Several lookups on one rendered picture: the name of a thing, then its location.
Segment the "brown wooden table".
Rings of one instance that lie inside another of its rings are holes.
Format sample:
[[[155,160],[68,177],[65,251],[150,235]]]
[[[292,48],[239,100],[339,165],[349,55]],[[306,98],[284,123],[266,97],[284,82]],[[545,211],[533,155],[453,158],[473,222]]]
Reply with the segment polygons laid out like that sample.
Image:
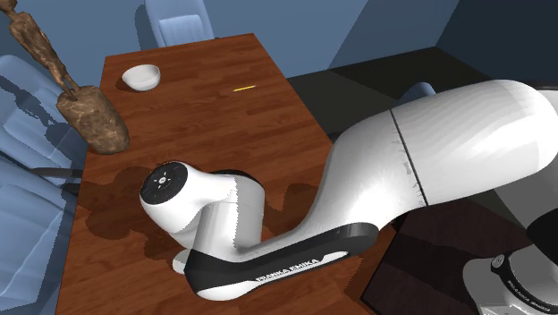
[[[156,65],[159,84],[135,91],[128,69]],[[257,85],[254,89],[234,89]],[[140,187],[156,166],[240,169],[266,189],[263,237],[307,213],[331,142],[252,34],[105,59],[102,91],[130,147],[88,154],[55,315],[375,315],[360,299],[394,237],[384,228],[357,257],[228,302],[195,295],[172,269],[179,244],[146,215]]]

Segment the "light blue chair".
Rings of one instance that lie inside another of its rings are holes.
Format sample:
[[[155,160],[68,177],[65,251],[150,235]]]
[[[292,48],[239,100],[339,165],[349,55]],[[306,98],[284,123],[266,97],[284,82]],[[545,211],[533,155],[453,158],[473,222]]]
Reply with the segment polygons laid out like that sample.
[[[204,0],[145,0],[144,5],[159,47],[215,38]]]
[[[435,95],[435,90],[428,82],[417,82],[405,91],[403,95],[394,103],[394,105],[399,106],[413,100],[432,95]]]
[[[0,315],[55,315],[76,205],[0,156]]]

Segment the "white bowl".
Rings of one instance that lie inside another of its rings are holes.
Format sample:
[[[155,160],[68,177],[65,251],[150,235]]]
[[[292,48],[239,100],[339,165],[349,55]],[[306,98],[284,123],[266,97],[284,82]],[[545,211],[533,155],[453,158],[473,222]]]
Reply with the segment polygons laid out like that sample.
[[[140,64],[124,72],[122,80],[135,91],[148,91],[159,84],[161,72],[156,65]]]

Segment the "dark robot stand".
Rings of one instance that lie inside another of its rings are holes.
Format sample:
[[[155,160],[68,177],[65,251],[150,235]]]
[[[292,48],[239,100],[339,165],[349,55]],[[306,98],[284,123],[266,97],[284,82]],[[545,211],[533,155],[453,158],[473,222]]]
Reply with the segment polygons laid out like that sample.
[[[524,228],[469,199],[415,209],[361,300],[378,315],[479,315],[462,280],[465,264],[528,245]]]

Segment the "brown figure on round base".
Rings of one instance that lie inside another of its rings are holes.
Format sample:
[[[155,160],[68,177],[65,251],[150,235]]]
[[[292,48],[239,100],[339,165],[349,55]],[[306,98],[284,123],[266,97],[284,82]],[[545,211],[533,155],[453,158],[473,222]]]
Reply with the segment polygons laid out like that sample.
[[[16,12],[17,0],[0,0],[9,19],[8,30],[35,61],[49,70],[63,90],[56,107],[98,154],[111,155],[130,147],[129,131],[110,100],[96,86],[79,86],[67,72],[48,37],[29,13]]]

